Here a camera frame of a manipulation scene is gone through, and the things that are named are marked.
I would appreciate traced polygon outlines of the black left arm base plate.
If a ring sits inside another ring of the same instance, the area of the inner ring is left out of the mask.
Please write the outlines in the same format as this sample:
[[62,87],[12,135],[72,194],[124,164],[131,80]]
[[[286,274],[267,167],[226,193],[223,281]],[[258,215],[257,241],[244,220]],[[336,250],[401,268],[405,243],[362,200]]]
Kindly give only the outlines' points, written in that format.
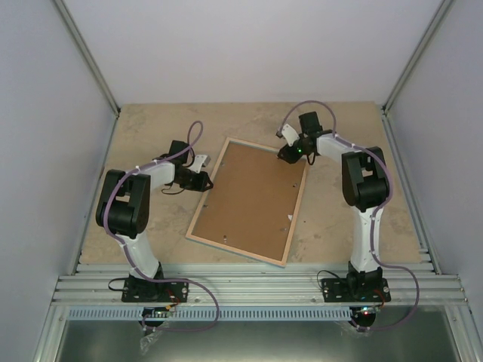
[[189,285],[184,282],[153,283],[144,279],[128,278],[122,289],[123,302],[185,302]]

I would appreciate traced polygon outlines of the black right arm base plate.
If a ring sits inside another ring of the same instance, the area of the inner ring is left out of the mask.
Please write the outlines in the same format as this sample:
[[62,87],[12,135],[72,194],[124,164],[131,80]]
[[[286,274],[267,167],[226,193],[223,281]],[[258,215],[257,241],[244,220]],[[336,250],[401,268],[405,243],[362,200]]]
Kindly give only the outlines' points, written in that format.
[[387,279],[375,284],[350,287],[345,278],[322,278],[319,280],[322,296],[326,302],[391,302]]

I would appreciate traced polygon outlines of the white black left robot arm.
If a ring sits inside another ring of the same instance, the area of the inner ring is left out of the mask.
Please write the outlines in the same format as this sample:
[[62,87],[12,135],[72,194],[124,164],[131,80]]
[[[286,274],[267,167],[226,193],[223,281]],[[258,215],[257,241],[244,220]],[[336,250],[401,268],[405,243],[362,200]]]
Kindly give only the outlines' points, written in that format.
[[154,256],[146,227],[149,221],[151,193],[177,185],[181,191],[206,192],[214,187],[203,170],[209,155],[196,154],[183,141],[171,143],[169,153],[131,171],[109,170],[104,179],[95,212],[98,226],[117,240],[131,270],[125,278],[116,278],[123,286],[108,289],[120,292],[123,302],[166,302],[176,305],[187,300],[189,284],[181,280],[165,281],[162,264]]

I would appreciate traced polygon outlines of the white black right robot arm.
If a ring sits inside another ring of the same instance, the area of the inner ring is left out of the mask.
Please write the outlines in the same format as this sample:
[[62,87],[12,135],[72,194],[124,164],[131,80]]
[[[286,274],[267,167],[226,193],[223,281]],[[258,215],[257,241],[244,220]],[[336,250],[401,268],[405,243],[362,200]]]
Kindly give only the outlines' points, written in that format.
[[383,151],[363,148],[335,132],[324,130],[316,112],[299,117],[301,132],[287,122],[277,131],[285,140],[277,157],[294,164],[306,157],[313,164],[325,156],[341,166],[342,193],[355,213],[353,246],[346,277],[319,278],[325,302],[384,302],[390,297],[379,257],[380,220],[391,196]]

